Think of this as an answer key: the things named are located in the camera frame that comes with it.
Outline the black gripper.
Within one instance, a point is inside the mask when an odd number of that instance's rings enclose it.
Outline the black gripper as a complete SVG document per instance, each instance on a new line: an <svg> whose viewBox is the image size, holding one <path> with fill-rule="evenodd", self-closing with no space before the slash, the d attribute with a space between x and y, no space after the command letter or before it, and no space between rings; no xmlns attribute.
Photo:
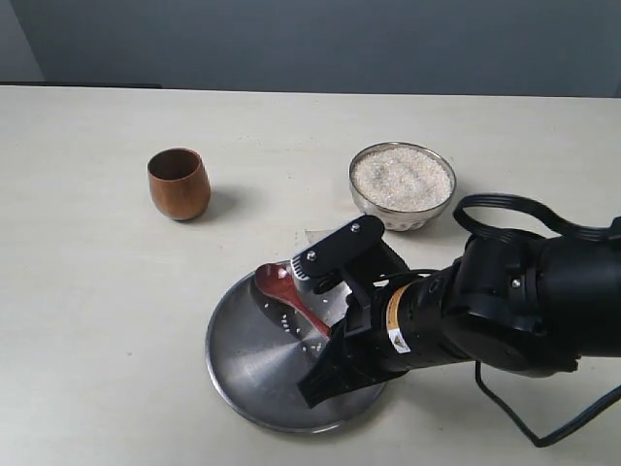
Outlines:
<svg viewBox="0 0 621 466"><path fill-rule="evenodd" d="M437 281L392 279L346 297L344 322L297 387L308 407L437 365Z"/></svg>

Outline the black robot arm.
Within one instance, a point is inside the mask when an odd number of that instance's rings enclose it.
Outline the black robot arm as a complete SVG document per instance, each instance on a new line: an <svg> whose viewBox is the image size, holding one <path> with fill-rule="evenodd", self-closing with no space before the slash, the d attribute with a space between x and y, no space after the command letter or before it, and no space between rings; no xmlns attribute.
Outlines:
<svg viewBox="0 0 621 466"><path fill-rule="evenodd" d="M471 238L443 270L349 287L345 317L299 381L309 406L414 369L478 361L539 378L620 353L612 243Z"/></svg>

